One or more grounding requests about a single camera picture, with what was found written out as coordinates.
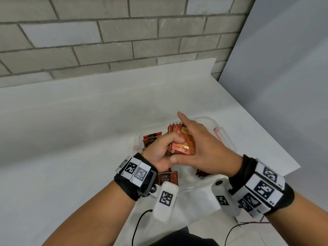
metal screw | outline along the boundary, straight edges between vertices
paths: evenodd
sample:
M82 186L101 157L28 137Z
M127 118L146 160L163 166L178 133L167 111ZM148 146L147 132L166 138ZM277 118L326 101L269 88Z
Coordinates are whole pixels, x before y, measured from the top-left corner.
M151 192L151 193L154 193L156 190L157 190L157 187L156 187L155 185L153 185L153 186L150 188L150 192Z
M219 186L219 185L221 185L222 183L223 183L223 181L222 181L222 180L219 180L219 181L215 182L215 185L216 185L216 186Z

forearm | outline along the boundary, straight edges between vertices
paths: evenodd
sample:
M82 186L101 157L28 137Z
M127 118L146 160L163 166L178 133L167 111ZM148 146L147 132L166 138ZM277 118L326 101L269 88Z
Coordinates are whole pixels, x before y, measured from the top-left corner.
M327 245L328 213L298 193L290 206L267 219L290 246Z
M43 244L113 245L135 201L112 181L66 219Z

black pants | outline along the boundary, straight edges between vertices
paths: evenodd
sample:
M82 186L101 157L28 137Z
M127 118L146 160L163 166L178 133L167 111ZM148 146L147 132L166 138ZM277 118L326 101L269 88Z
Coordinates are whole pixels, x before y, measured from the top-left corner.
M175 231L149 246L219 246L213 239L203 239L189 233L187 227Z

person's right hand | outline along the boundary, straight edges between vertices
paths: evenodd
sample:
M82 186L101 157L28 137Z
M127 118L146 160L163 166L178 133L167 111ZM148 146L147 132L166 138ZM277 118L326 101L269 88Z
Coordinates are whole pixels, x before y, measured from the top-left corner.
M188 119L180 111L178 117L195 140L196 154L175 154L170 158L173 164L193 166L209 174L224 174L228 177L239 171L243 157L224 146L203 124Z

clear plastic bin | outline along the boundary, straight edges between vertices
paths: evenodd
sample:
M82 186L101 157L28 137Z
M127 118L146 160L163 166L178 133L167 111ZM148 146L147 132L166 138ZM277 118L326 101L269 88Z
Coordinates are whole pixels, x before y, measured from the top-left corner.
M233 151L236 151L235 145L232 143L225 130L222 127L219 127L219 125L216 123L215 120L206 116L192 118L191 120L203 124L207 128L207 130L216 138L218 138L220 141L222 141L222 143L226 147L228 147ZM181 122L180 120L177 120L177 121L173 121L172 123L180 123L180 122ZM165 134L167 132L167 127L168 124L161 124L157 127L144 129L139 133L137 133L134 139L135 146L133 147L133 151L135 153L142 152L142 149L144 147L142 139L144 135L149 135L160 131L162 131L162 134ZM210 185L219 177L219 174L215 174L204 178L199 178L196 175L197 169L190 166L174 165L172 166L171 169L172 171L178 172L179 192L186 192L193 188L200 188L203 186Z

